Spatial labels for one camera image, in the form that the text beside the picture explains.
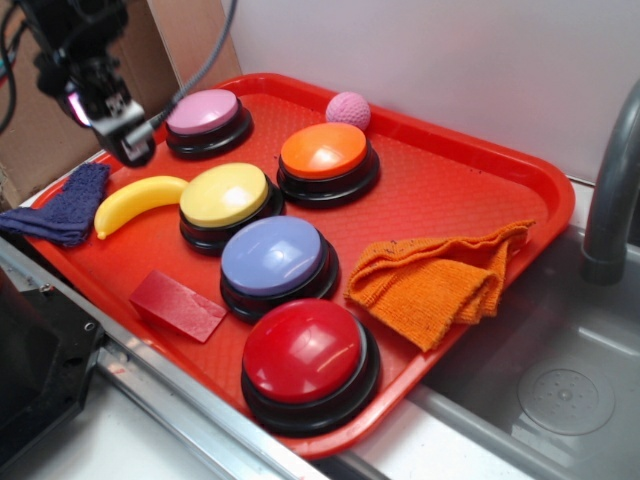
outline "gray faucet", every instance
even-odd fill
[[[640,186],[640,81],[629,93],[602,160],[582,244],[582,277],[597,285],[622,279]]]

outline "plastic tray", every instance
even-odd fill
[[[238,95],[251,112],[255,131],[234,151],[215,159],[185,161],[158,145],[156,158],[142,169],[113,166],[108,193],[152,175],[190,180],[221,163],[253,163],[275,180],[283,142],[297,130],[325,121],[335,95],[316,86],[272,74],[239,77],[217,86]],[[365,246],[373,241],[415,237],[483,235],[516,220],[533,218],[530,241],[511,261],[511,283],[566,227],[574,194],[554,166],[522,153],[416,119],[372,107],[367,136],[381,161],[378,185],[356,203],[331,210],[287,206],[287,214],[307,219],[336,248],[342,280],[334,300],[352,310],[373,332],[382,355],[378,395],[353,421],[310,438],[279,439],[299,455],[315,459],[338,453],[371,432],[397,402],[464,333],[454,326],[440,347],[423,354],[411,343],[345,304],[345,282]],[[60,189],[41,196],[43,205]],[[140,320],[128,298],[145,276],[158,269],[223,305],[219,260],[199,255],[180,236],[178,207],[161,207],[135,218],[105,241],[95,232],[75,248],[46,241],[33,245],[96,306],[160,351],[249,418],[240,390],[242,349],[250,326],[229,314],[205,344],[150,326]]]

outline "sink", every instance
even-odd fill
[[[578,273],[570,227],[505,291],[423,384],[567,477],[640,472],[640,249],[621,283]]]

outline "white wall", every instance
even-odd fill
[[[240,0],[232,36],[244,73],[357,91],[588,180],[640,78],[632,0]]]

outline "banana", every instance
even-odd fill
[[[137,180],[108,196],[98,207],[93,225],[104,240],[132,218],[152,208],[180,202],[186,180],[168,175]]]

